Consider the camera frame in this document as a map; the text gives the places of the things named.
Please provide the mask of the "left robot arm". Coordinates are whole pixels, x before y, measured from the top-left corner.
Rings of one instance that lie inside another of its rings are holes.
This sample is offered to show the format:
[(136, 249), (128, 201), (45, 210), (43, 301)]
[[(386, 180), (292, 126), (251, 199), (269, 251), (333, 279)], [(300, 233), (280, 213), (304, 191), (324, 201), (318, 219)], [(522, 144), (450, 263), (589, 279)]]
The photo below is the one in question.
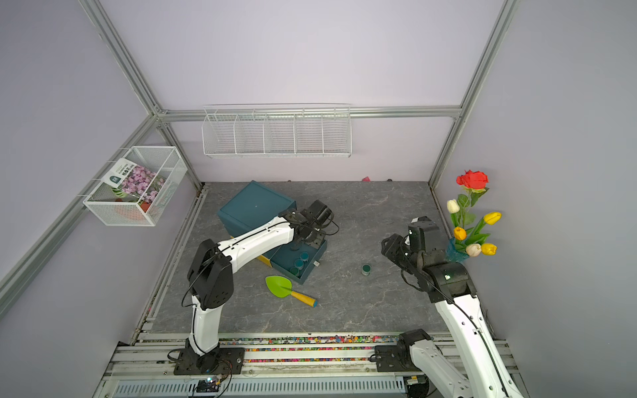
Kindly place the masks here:
[(192, 299), (191, 329), (174, 363), (176, 376), (234, 376), (242, 372), (244, 348), (224, 348), (219, 328), (224, 305), (232, 297), (234, 275), (252, 260), (290, 242), (322, 244), (333, 212), (316, 200), (304, 210), (285, 210), (265, 224), (230, 240), (204, 240), (197, 247), (185, 297)]

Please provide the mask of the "colourful pebble tray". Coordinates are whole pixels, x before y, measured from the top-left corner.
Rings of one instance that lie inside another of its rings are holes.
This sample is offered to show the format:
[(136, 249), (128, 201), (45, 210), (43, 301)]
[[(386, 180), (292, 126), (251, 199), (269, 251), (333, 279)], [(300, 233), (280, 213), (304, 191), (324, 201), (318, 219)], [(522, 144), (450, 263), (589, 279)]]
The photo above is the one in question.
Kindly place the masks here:
[(241, 348), (246, 363), (365, 362), (378, 346), (397, 343), (396, 334), (308, 335), (222, 338), (222, 348)]

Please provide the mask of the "purple flower seed packet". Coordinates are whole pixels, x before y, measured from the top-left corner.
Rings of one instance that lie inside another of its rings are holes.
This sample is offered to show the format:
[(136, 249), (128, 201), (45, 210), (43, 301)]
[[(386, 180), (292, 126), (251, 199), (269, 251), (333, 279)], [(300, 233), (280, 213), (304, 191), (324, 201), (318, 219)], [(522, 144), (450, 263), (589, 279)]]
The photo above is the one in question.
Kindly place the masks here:
[(165, 184), (165, 178), (129, 159), (118, 159), (102, 177), (120, 199), (132, 198), (136, 202), (152, 204)]

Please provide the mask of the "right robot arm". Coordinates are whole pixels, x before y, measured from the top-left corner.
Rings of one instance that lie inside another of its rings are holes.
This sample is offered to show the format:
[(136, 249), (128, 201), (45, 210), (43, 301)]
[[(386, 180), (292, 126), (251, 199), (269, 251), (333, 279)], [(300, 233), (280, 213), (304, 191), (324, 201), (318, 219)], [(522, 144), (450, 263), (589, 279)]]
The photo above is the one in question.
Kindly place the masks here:
[(409, 224), (405, 236), (393, 234), (381, 253), (402, 275), (416, 279), (451, 333), (464, 369), (459, 371), (423, 329), (399, 335), (393, 346), (377, 346), (370, 356), (379, 372), (419, 371), (430, 390), (444, 397), (519, 397), (522, 392), (506, 368), (484, 319), (481, 303), (464, 265), (446, 260), (439, 229), (426, 217)]

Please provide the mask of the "teal bottom drawer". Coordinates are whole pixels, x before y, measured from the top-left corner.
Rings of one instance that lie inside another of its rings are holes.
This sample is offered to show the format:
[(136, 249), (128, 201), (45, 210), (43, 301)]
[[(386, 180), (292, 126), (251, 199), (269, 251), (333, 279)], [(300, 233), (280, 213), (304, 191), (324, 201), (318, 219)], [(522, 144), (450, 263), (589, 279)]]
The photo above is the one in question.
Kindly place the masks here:
[(314, 247), (304, 242), (281, 245), (267, 253), (270, 266), (292, 282), (303, 285), (327, 250), (326, 240)]

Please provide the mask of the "green toy shovel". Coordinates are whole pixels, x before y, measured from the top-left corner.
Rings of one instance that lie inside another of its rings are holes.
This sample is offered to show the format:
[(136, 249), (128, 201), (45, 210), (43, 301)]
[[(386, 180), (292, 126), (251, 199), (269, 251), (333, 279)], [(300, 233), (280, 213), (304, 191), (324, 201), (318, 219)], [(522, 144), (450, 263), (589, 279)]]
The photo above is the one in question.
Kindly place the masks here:
[(275, 275), (268, 276), (265, 278), (265, 283), (270, 293), (277, 298), (283, 299), (291, 296), (312, 308), (317, 306), (318, 302), (315, 298), (294, 291), (292, 282), (285, 277)]

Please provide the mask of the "glass vase with flowers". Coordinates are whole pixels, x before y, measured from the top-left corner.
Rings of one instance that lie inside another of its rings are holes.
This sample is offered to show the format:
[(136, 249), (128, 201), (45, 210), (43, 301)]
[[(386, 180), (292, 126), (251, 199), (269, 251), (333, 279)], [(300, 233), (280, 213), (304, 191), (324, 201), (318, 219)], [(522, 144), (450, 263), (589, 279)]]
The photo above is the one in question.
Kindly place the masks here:
[(483, 230), (496, 225), (503, 214), (490, 212), (478, 217), (472, 212), (479, 199), (489, 191), (488, 175), (481, 171), (466, 170), (456, 178), (456, 183), (464, 192), (446, 203), (453, 226), (452, 237), (446, 249), (446, 261), (462, 263), (481, 255), (496, 255), (497, 245), (488, 242), (491, 234)]

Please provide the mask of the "teal drawer cabinet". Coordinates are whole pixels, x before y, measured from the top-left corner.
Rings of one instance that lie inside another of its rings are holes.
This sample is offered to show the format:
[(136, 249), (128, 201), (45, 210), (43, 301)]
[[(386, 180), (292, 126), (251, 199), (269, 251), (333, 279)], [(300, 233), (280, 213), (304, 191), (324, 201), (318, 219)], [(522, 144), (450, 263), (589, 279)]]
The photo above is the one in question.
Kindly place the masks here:
[(232, 197), (217, 215), (231, 236), (243, 235), (264, 225), (281, 212), (297, 208), (296, 201), (252, 181)]

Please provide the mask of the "yellow bottom drawer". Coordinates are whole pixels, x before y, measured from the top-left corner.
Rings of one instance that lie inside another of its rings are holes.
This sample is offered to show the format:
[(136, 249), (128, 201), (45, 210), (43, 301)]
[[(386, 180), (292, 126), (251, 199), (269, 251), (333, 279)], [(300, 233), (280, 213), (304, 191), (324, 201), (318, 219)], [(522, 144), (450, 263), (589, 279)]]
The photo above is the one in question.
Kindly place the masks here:
[(272, 267), (272, 264), (271, 264), (271, 261), (270, 261), (269, 258), (267, 258), (267, 257), (265, 257), (263, 255), (260, 255), (258, 257), (258, 260), (261, 261), (262, 263), (264, 263), (265, 265), (268, 265), (269, 267)]

